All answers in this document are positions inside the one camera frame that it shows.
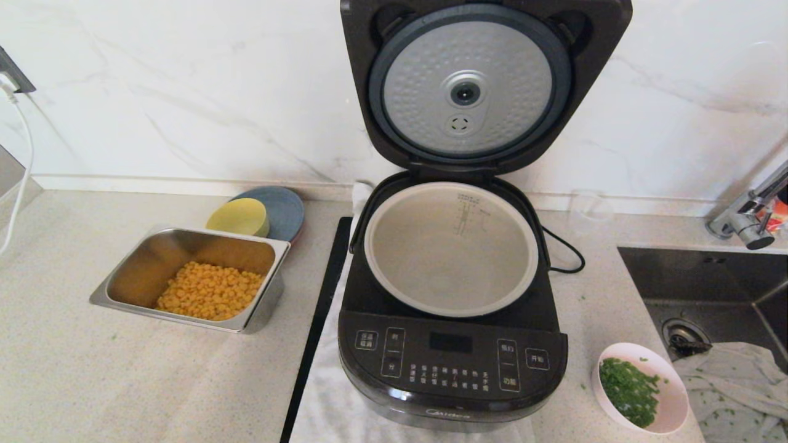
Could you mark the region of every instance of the white cable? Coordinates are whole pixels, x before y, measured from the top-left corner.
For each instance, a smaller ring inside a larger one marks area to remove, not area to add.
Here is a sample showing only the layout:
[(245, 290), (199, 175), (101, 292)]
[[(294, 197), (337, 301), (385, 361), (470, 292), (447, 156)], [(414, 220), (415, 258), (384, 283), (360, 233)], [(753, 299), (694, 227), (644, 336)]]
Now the white cable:
[(11, 219), (8, 222), (8, 233), (6, 234), (6, 241), (3, 243), (2, 248), (0, 248), (0, 255), (3, 255), (8, 249), (9, 244), (11, 243), (11, 236), (13, 235), (13, 226), (17, 222), (17, 215), (19, 214), (19, 209), (22, 206), (22, 198), (24, 197), (24, 188), (28, 184), (28, 179), (30, 178), (30, 171), (33, 169), (33, 158), (34, 158), (34, 151), (33, 151), (33, 136), (30, 133), (30, 126), (28, 125), (28, 119), (24, 117), (22, 113), (22, 109), (19, 107), (19, 103), (17, 103), (17, 98), (13, 95), (13, 90), (10, 91), (4, 84), (2, 85), (2, 90), (8, 95), (8, 101), (13, 105), (14, 108), (17, 109), (17, 114), (19, 115), (19, 119), (22, 121), (22, 126), (24, 127), (24, 133), (28, 138), (28, 146), (30, 147), (30, 159), (28, 161), (27, 168), (24, 170), (24, 175), (22, 176), (22, 181), (19, 185), (19, 192), (17, 193), (17, 201), (13, 204), (13, 209), (11, 210)]

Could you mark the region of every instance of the white bowl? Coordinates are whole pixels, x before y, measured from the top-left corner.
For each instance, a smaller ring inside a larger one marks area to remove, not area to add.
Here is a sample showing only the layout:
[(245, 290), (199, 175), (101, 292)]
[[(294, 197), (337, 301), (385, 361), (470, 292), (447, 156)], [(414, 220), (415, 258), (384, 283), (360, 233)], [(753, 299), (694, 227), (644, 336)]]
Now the white bowl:
[(508, 306), (539, 264), (522, 214), (490, 191), (454, 182), (419, 184), (386, 199), (366, 227), (364, 249), (388, 292), (445, 317)]
[[(660, 380), (657, 382), (657, 388), (660, 392), (654, 395), (659, 401), (656, 406), (654, 423), (646, 428), (636, 426), (624, 417), (613, 406), (613, 403), (608, 399), (608, 395), (604, 393), (602, 381), (599, 377), (599, 366), (608, 358), (617, 358), (630, 362), (649, 377), (654, 374), (660, 376)], [(639, 344), (616, 343), (602, 351), (591, 373), (591, 386), (597, 402), (614, 421), (629, 429), (640, 430), (647, 434), (665, 435), (674, 433), (682, 427), (690, 412), (686, 388), (682, 379), (673, 369), (673, 365), (655, 352)]]

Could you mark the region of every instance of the blue plate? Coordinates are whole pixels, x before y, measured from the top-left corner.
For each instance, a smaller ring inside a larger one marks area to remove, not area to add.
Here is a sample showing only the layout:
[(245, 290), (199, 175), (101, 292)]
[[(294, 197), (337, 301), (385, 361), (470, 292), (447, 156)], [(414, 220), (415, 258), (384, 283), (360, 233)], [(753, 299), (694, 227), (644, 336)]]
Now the blue plate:
[(268, 237), (273, 240), (293, 241), (303, 225), (303, 202), (298, 194), (279, 186), (262, 186), (241, 195), (230, 201), (238, 199), (255, 199), (266, 205), (271, 230)]

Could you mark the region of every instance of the towel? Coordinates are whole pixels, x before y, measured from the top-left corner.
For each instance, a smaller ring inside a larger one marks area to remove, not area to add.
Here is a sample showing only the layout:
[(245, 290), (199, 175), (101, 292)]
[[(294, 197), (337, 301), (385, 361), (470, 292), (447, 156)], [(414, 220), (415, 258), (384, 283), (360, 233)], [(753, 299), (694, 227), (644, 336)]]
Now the towel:
[(788, 375), (768, 349), (714, 343), (674, 367), (708, 443), (788, 442)]
[[(353, 188), (353, 223), (359, 218), (371, 188), (357, 183)], [(342, 307), (345, 284), (352, 256), (345, 259), (336, 286), (336, 294), (325, 320), (323, 332), (314, 354), (314, 361), (304, 387), (301, 405), (290, 437), (291, 443), (336, 441), (342, 443), (482, 443), (536, 441), (530, 419), (521, 419), (510, 426), (484, 434), (457, 434), (425, 430), (394, 423), (374, 413), (364, 403), (340, 365), (336, 327)]]

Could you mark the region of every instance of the control panel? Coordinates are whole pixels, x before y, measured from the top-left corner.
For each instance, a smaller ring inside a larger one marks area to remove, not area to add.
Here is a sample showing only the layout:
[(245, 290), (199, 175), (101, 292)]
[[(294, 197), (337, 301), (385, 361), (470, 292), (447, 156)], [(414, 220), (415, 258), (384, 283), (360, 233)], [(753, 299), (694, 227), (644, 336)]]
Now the control panel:
[(375, 378), (407, 391), (511, 399), (543, 389), (557, 370), (563, 375), (561, 333), (345, 314), (357, 317), (344, 322), (355, 360)]

